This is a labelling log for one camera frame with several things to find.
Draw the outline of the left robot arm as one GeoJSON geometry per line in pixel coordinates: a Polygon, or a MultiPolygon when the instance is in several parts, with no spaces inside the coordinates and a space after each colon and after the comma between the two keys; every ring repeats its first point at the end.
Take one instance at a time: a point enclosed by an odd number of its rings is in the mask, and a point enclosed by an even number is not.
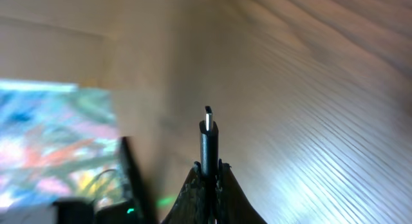
{"type": "Polygon", "coordinates": [[[130,201],[109,205],[96,210],[91,201],[58,200],[52,203],[57,208],[57,224],[139,224],[137,209],[130,201]]]}

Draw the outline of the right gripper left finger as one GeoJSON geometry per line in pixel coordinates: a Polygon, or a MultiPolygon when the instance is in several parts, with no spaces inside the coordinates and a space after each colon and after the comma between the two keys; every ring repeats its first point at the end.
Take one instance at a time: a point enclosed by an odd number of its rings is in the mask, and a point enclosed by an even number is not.
{"type": "Polygon", "coordinates": [[[194,162],[172,209],[161,224],[207,223],[205,198],[206,189],[202,180],[201,164],[194,162]]]}

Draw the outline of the blue-screen Galaxy smartphone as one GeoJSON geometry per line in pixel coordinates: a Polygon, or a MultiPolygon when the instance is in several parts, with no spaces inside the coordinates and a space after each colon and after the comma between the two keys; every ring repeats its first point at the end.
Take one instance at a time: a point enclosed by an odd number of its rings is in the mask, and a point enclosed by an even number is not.
{"type": "Polygon", "coordinates": [[[111,95],[76,84],[1,81],[1,223],[56,223],[58,200],[130,201],[156,218],[111,95]]]}

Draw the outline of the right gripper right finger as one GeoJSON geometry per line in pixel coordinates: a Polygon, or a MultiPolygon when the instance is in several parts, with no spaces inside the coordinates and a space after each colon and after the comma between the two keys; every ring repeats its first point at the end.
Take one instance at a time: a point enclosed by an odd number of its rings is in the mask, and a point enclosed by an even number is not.
{"type": "Polygon", "coordinates": [[[221,224],[266,224],[248,201],[228,163],[218,162],[216,218],[221,224]]]}

